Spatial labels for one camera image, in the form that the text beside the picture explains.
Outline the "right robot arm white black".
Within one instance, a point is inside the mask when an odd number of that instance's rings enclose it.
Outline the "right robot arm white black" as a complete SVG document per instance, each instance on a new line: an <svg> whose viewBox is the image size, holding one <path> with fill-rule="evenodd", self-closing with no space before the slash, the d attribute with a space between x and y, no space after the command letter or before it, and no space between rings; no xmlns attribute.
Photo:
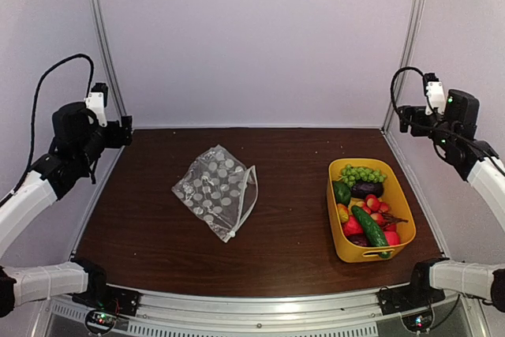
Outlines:
<svg viewBox="0 0 505 337"><path fill-rule="evenodd" d="M479 101L467 92L451 89L425 89L427 105L398 106L399 129L414 137L429 138L442 148L443 161L452 166L494 213L504 226L504 164L498 153L484 140L474 138ZM451 290L486 301L504 311L504 266L465 264L450 259L432 259L414 266L404 298L408 304L423 305L436 290Z"/></svg>

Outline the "clear polka dot zip bag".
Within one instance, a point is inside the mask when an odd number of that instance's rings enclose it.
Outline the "clear polka dot zip bag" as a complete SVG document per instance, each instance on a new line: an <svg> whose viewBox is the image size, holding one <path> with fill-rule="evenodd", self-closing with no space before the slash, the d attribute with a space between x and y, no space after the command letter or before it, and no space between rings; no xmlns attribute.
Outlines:
<svg viewBox="0 0 505 337"><path fill-rule="evenodd" d="M173 187L174 195L224 243L234 238L259 197L254 165L221 145L202 153Z"/></svg>

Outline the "green toy cucumber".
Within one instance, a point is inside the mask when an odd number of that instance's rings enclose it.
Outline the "green toy cucumber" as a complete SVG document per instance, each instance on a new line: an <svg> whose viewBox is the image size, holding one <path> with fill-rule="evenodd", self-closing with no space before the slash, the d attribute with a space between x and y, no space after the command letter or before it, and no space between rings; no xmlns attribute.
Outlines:
<svg viewBox="0 0 505 337"><path fill-rule="evenodd" d="M361 225L366 238L373 247L385 248L389 246L386 236L379 224L363 208L354 205L351 207L351 212Z"/></svg>

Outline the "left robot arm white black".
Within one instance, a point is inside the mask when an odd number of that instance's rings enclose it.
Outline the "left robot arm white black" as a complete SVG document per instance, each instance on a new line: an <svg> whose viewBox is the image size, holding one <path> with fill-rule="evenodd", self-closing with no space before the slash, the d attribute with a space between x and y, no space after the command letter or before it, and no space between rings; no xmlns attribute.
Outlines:
<svg viewBox="0 0 505 337"><path fill-rule="evenodd" d="M47 154L28 168L25 179L1 201L1 251L5 252L43 211L61 200L82 178L95 179L104 150L132 143L130 115L109 122L84 102L66 104L52 116L54 138ZM1 315L24 303L60 294L83 294L97 309L114 300L107 274L89 260L32 268L1 268Z"/></svg>

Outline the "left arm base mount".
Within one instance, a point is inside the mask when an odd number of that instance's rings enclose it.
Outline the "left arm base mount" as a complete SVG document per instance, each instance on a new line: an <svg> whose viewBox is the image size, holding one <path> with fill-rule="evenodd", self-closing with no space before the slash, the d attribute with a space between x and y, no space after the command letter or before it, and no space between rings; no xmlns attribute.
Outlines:
<svg viewBox="0 0 505 337"><path fill-rule="evenodd" d="M140 304L140 293L135 290L106 285L105 293L101 298L91 292L85 292L73 294L72 301L115 315L135 316Z"/></svg>

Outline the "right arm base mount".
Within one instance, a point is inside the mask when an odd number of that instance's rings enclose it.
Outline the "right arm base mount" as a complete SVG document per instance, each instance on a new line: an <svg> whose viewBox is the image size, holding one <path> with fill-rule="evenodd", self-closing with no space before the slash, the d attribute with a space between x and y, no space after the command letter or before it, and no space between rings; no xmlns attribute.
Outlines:
<svg viewBox="0 0 505 337"><path fill-rule="evenodd" d="M376 296L383 316L429 307L445 299L442 290L422 290L410 284L397 287L383 286Z"/></svg>

